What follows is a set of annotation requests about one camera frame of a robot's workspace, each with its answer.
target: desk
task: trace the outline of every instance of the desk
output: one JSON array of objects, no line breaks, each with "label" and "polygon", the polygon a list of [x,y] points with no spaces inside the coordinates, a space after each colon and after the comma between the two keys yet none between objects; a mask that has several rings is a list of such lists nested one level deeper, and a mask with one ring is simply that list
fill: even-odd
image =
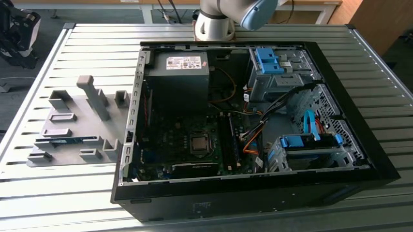
[{"label": "desk", "polygon": [[317,42],[400,179],[328,207],[141,224],[109,203],[113,163],[29,168],[25,161],[50,91],[84,95],[76,76],[86,74],[105,94],[130,93],[138,43],[192,41],[192,25],[77,24],[60,33],[0,144],[0,230],[413,231],[413,97],[358,32],[344,26],[267,25],[255,32],[236,27],[236,39]]},{"label": "desk", "polygon": [[[140,0],[138,3],[121,1],[134,0],[14,0],[14,6],[22,9],[138,9],[145,24],[153,23],[152,10],[158,10],[157,0]],[[176,9],[199,9],[199,0],[174,0]],[[315,24],[327,24],[334,9],[342,0],[295,0],[295,11],[319,11]],[[162,7],[172,9],[166,0],[161,0]],[[276,8],[276,11],[289,11],[291,2]]]}]

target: blue tab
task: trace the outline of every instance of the blue tab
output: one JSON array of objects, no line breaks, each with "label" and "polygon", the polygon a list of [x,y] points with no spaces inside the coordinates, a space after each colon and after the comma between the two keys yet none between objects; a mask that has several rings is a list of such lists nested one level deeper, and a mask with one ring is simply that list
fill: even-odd
[{"label": "blue tab", "polygon": [[316,131],[316,124],[315,124],[315,114],[312,110],[305,110],[303,113],[303,133],[311,133],[313,135],[315,141],[320,140]]},{"label": "blue tab", "polygon": [[280,138],[279,141],[280,141],[280,143],[281,143],[281,147],[283,147],[283,148],[288,147],[288,145],[287,145],[287,143],[285,143],[285,141],[284,141],[283,138]]},{"label": "blue tab", "polygon": [[335,134],[334,137],[335,137],[335,140],[336,140],[338,144],[342,145],[343,144],[343,140],[342,140],[340,135]]},{"label": "blue tab", "polygon": [[283,74],[283,68],[277,64],[277,56],[271,48],[256,48],[256,60],[263,74]]},{"label": "blue tab", "polygon": [[303,147],[300,136],[284,136],[288,147]]},{"label": "blue tab", "polygon": [[273,154],[275,154],[275,151],[272,150],[272,151],[269,152],[269,155],[268,155],[268,161],[271,160]]}]

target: wire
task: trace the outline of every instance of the wire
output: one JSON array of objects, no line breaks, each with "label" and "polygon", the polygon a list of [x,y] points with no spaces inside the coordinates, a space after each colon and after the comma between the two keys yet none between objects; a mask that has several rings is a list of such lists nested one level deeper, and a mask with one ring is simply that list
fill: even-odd
[{"label": "wire", "polygon": [[288,16],[288,18],[285,19],[285,20],[283,20],[283,21],[280,21],[279,23],[288,23],[289,22],[289,19],[291,19],[291,17],[292,17],[292,13],[293,13],[293,0],[291,0],[291,11],[289,11],[289,16]]},{"label": "wire", "polygon": [[3,78],[0,78],[1,80],[5,80],[5,79],[35,79],[34,77],[3,77]]},{"label": "wire", "polygon": [[245,113],[253,113],[253,111],[248,111],[248,110],[245,109],[245,105],[247,105],[247,102],[244,103],[244,112],[245,112]]},{"label": "wire", "polygon": [[322,126],[320,121],[319,121],[317,119],[315,119],[315,123],[316,123],[316,125],[317,125],[319,132],[320,132],[320,133],[324,133],[323,126]]},{"label": "wire", "polygon": [[177,22],[178,22],[178,23],[181,23],[180,16],[178,16],[178,14],[177,14],[177,11],[176,11],[176,7],[174,7],[174,4],[173,4],[173,1],[172,1],[172,0],[168,0],[168,2],[169,2],[170,6],[172,6],[172,8],[173,8],[174,13],[176,13]]},{"label": "wire", "polygon": [[[161,13],[162,14],[162,12],[161,12],[161,10],[157,10],[158,11],[158,13]],[[164,10],[166,13],[172,13],[173,12],[173,10],[170,10],[170,11],[166,11],[166,10]]]},{"label": "wire", "polygon": [[185,14],[187,14],[187,10],[182,12],[182,15],[180,17],[182,18],[185,16]]},{"label": "wire", "polygon": [[231,80],[231,82],[232,82],[232,94],[231,94],[231,96],[228,96],[224,99],[209,101],[209,103],[219,103],[219,102],[224,102],[224,101],[229,100],[233,97],[235,92],[236,92],[236,85],[235,85],[235,81],[233,81],[232,77],[225,73],[225,71],[221,68],[215,67],[215,70],[221,71],[224,73],[224,75],[228,77],[228,79]]},{"label": "wire", "polygon": [[225,110],[225,109],[221,109],[219,108],[213,103],[208,102],[208,104],[211,106],[213,106],[213,108],[219,111],[225,111],[225,112],[232,112],[232,113],[237,113],[237,114],[241,114],[241,115],[251,115],[251,113],[244,113],[244,112],[240,112],[240,111],[236,111],[236,110]]},{"label": "wire", "polygon": [[161,3],[160,3],[160,0],[157,0],[157,3],[158,3],[158,6],[160,6],[160,8],[161,8],[161,11],[162,11],[162,12],[166,12],[165,9],[162,8],[162,5],[161,5]]},{"label": "wire", "polygon": [[243,148],[243,152],[244,153],[252,153],[257,155],[257,151],[252,151],[252,150],[247,150],[247,147],[249,146],[251,142],[253,141],[253,139],[256,138],[257,134],[261,132],[263,128],[260,128],[256,133],[253,134],[252,138],[249,139],[249,141],[245,143],[244,148]]}]

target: floor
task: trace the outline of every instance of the floor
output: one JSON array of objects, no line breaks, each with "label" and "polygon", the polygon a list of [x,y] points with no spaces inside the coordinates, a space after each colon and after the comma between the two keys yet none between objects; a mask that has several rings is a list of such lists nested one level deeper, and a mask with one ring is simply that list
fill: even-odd
[{"label": "floor", "polygon": [[[49,18],[52,12],[48,10],[35,10],[35,12],[41,15],[41,26],[37,41],[33,45],[38,57],[37,66],[33,70],[23,70],[19,67],[9,66],[0,59],[0,78],[35,77],[64,23],[142,23],[138,10],[58,10],[58,18],[56,19]],[[189,23],[192,21],[191,10],[177,10],[177,12],[182,18],[182,23]],[[152,14],[154,23],[165,22],[157,11],[153,11]],[[413,64],[413,42],[403,43],[402,40],[395,41],[383,59],[386,62],[395,63],[394,72],[407,88],[413,89],[413,68],[410,68]],[[6,82],[11,89],[7,93],[0,93],[0,131],[6,130],[13,120],[33,80],[30,78],[17,78],[7,79]]]}]

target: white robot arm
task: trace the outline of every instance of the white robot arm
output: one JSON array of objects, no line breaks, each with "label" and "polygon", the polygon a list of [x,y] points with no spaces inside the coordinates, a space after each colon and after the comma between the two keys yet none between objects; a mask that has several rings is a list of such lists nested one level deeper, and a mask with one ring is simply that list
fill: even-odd
[{"label": "white robot arm", "polygon": [[259,29],[268,21],[277,0],[200,0],[195,37],[200,41],[233,38],[233,21],[247,30]]}]

